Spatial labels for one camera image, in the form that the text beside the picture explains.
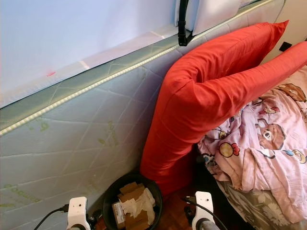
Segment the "white wall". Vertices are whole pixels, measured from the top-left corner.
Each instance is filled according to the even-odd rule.
[[[57,83],[51,73],[174,23],[174,11],[175,0],[2,0],[1,96]]]
[[[295,45],[307,38],[307,0],[287,0],[276,22],[283,22],[288,19],[290,19],[290,22],[285,33],[263,62],[281,54],[279,48],[283,42]]]

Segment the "blanket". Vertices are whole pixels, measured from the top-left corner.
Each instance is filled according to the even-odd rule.
[[[207,169],[235,189],[270,190],[292,223],[307,219],[307,66],[198,143]]]

